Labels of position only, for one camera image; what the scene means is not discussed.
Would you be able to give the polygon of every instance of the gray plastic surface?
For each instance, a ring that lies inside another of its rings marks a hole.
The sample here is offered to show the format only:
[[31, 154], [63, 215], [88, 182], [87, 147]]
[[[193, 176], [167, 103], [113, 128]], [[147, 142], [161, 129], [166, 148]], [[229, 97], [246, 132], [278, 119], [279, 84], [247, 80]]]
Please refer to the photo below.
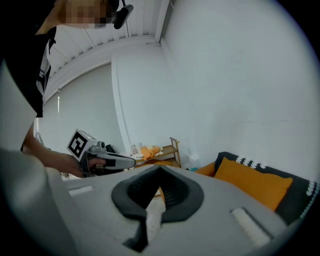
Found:
[[[204, 192], [201, 207], [186, 221], [165, 223], [141, 252], [122, 245], [137, 231], [138, 222], [120, 214], [111, 191], [151, 166], [63, 182], [60, 174], [33, 157], [1, 151], [1, 186], [9, 206], [26, 231], [55, 255], [246, 255], [254, 251], [230, 210], [244, 207], [275, 239], [268, 252], [281, 246], [282, 219], [237, 187], [197, 173], [170, 167], [197, 182]], [[69, 191], [90, 186], [87, 192]]]

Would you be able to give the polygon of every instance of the headphones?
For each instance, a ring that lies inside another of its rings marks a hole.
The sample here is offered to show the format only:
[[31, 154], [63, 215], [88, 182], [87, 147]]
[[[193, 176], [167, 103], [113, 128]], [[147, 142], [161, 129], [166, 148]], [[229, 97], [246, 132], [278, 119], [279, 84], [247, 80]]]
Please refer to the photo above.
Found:
[[[119, 0], [109, 0], [109, 3], [115, 10], [118, 9]], [[95, 24], [94, 28], [103, 28], [107, 23], [112, 23], [116, 30], [121, 29], [129, 18], [131, 12], [134, 10], [134, 7], [131, 4], [126, 5], [125, 0], [122, 0], [122, 4], [123, 8], [120, 11], [117, 11], [112, 18], [102, 18], [100, 24]]]

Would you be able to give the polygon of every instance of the person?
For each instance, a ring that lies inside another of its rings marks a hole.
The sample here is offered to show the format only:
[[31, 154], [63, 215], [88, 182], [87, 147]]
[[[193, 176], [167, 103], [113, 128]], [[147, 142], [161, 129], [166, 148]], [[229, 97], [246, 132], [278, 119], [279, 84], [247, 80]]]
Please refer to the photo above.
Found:
[[[66, 25], [87, 29], [94, 24], [108, 23], [119, 7], [119, 0], [31, 0], [8, 2], [14, 18], [7, 25], [5, 16], [5, 42], [1, 42], [3, 57], [20, 91], [36, 111], [43, 117], [43, 95], [50, 74], [48, 54], [55, 44], [56, 27]], [[45, 148], [34, 137], [30, 127], [22, 145], [22, 152], [37, 157], [44, 166], [82, 177], [77, 160], [69, 154]], [[88, 164], [104, 165], [100, 158], [90, 159]]]

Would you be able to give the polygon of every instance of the white trim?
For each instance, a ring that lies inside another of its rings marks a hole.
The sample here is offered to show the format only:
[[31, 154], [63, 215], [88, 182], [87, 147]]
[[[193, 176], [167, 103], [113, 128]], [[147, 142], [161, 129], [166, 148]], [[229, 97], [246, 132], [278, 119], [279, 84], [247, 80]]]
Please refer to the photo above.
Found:
[[112, 74], [112, 89], [113, 89], [113, 99], [116, 117], [118, 119], [118, 125], [124, 145], [124, 149], [127, 152], [130, 150], [130, 139], [127, 130], [127, 125], [124, 117], [124, 112], [122, 109], [121, 96], [119, 91], [119, 81], [118, 81], [118, 63], [116, 54], [112, 55], [111, 60], [111, 74]]
[[166, 14], [167, 14], [169, 3], [170, 3], [170, 0], [162, 0], [162, 3], [161, 3], [159, 16], [158, 16], [158, 22], [156, 24], [155, 37], [154, 37], [155, 41], [157, 43], [160, 43], [161, 33], [162, 33], [162, 29], [164, 27], [165, 18], [166, 18]]
[[58, 70], [49, 79], [44, 94], [44, 102], [47, 102], [58, 91], [58, 89], [63, 88], [74, 79], [91, 70], [110, 63], [112, 54], [115, 51], [127, 46], [154, 43], [155, 38], [153, 35], [142, 35], [111, 41], [86, 51]]

